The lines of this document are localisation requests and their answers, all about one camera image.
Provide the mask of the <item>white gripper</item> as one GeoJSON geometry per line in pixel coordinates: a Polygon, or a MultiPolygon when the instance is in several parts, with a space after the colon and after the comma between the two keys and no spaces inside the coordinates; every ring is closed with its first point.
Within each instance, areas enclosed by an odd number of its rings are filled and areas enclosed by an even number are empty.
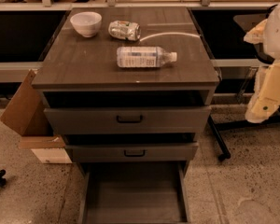
{"type": "MultiPolygon", "coordinates": [[[[244,42],[259,44],[264,42],[264,30],[267,20],[258,23],[244,36],[244,42]]],[[[251,123],[262,123],[280,106],[280,62],[268,67],[262,66],[255,77],[254,94],[252,95],[245,119],[251,123]]]]}

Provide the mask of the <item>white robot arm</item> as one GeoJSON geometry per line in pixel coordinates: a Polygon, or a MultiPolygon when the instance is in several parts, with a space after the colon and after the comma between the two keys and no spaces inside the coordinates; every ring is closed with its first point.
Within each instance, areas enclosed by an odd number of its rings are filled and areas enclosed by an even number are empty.
{"type": "Polygon", "coordinates": [[[244,41],[261,43],[264,53],[274,58],[268,68],[261,67],[255,79],[255,93],[252,95],[245,119],[251,123],[262,123],[280,106],[280,3],[269,17],[246,33],[244,41]]]}

